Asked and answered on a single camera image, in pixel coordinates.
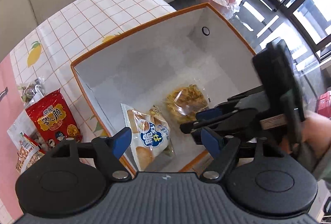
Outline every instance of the table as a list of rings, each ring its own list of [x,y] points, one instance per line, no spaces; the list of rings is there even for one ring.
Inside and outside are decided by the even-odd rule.
[[[47,93],[61,88],[83,142],[89,142],[102,128],[73,77],[71,62],[112,36],[174,11],[164,0],[76,0],[42,22],[10,52],[16,83],[43,77]],[[36,41],[41,43],[41,53],[29,59]]]

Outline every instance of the screw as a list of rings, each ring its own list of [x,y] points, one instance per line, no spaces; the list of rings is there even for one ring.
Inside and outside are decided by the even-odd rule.
[[[113,177],[116,179],[125,179],[129,176],[128,172],[126,171],[115,171],[113,172]]]
[[[165,175],[165,176],[162,177],[162,179],[164,179],[164,180],[168,180],[168,179],[170,179],[170,178],[171,178],[170,175]]]
[[[219,178],[219,173],[215,171],[206,171],[203,176],[207,179],[217,179]]]

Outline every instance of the white cardboard box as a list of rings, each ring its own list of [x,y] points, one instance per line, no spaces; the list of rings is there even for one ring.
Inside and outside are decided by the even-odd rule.
[[[114,37],[76,59],[72,71],[93,113],[114,135],[125,127],[121,103],[147,112],[154,104],[162,106],[164,97],[176,87],[195,83],[214,107],[259,86],[251,63],[253,55],[229,22],[204,3]],[[189,170],[206,150],[178,126],[170,125],[176,156],[160,171]],[[130,148],[121,161],[135,173]]]

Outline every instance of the white snack bag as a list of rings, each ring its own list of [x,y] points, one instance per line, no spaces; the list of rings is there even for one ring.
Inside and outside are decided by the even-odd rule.
[[[146,167],[170,144],[169,125],[153,106],[143,114],[122,104],[125,126],[132,130],[131,151],[139,171]]]
[[[37,90],[37,93],[34,95],[32,100],[26,105],[25,109],[38,102],[44,97],[41,91]],[[16,118],[12,126],[9,127],[7,133],[11,140],[13,141],[16,148],[19,150],[21,148],[20,140],[22,139],[22,135],[20,133],[26,134],[31,137],[31,135],[36,132],[36,126],[27,115],[26,111],[23,110],[19,116]]]

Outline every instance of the pink wall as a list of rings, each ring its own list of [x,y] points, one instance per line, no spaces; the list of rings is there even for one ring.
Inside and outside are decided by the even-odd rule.
[[[23,110],[17,90],[10,57],[0,63],[0,92],[8,87],[7,95],[0,101],[0,199],[13,219],[22,215],[15,193],[19,176],[15,169],[17,149],[7,134],[7,129]]]

